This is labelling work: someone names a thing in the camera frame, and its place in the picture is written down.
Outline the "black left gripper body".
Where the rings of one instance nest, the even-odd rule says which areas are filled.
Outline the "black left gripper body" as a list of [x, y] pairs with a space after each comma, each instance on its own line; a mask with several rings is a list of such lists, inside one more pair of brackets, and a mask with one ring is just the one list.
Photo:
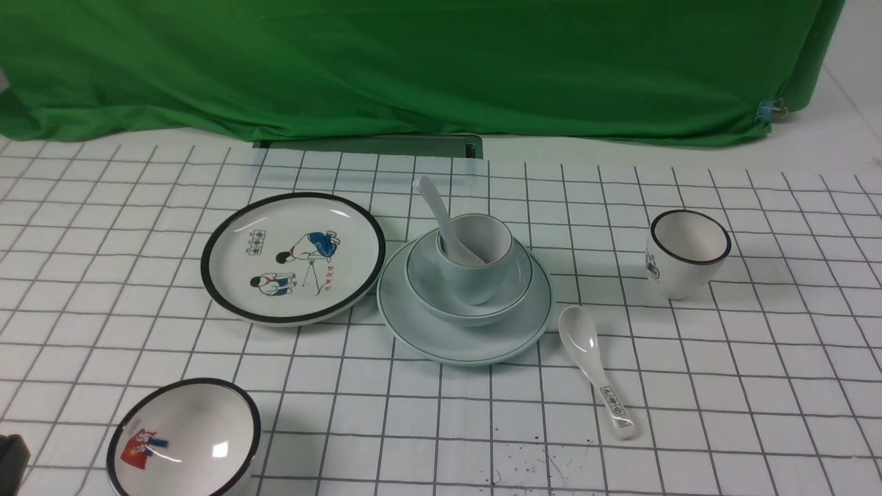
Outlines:
[[1, 496], [18, 494], [30, 456], [21, 435], [1, 436]]

